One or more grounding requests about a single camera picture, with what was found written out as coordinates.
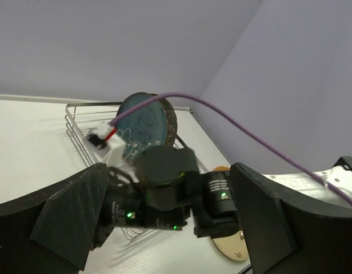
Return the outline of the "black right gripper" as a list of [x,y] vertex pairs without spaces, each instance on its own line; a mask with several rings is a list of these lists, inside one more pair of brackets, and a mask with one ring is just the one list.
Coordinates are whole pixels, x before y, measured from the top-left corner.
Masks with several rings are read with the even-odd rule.
[[180,231],[188,218],[196,237],[228,237],[242,229],[230,171],[200,173],[190,148],[155,146],[132,163],[134,175],[108,166],[109,178],[92,247],[114,228]]

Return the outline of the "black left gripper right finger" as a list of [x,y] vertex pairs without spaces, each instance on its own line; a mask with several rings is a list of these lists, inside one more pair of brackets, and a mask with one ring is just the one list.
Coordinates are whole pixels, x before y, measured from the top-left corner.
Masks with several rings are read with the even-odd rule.
[[254,273],[352,273],[352,209],[278,184],[242,163],[233,194]]

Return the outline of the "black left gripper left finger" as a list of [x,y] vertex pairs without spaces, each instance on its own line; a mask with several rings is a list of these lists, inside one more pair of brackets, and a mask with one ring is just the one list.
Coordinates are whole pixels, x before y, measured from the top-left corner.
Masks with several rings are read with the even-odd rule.
[[0,273],[84,270],[108,183],[97,163],[0,204]]

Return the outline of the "teal blossom round plate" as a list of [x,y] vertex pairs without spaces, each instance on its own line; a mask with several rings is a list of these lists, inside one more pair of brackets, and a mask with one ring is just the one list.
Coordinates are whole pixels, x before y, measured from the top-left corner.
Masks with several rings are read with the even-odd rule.
[[166,143],[166,113],[161,103],[156,101],[123,118],[115,129],[126,142],[123,158],[131,163],[143,150]]

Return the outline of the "grey deer pattern plate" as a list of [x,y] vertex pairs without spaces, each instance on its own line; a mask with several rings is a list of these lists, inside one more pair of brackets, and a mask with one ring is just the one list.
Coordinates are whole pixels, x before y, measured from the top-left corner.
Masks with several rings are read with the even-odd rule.
[[163,98],[145,107],[150,114],[150,146],[173,146],[177,137],[178,121],[171,103]]

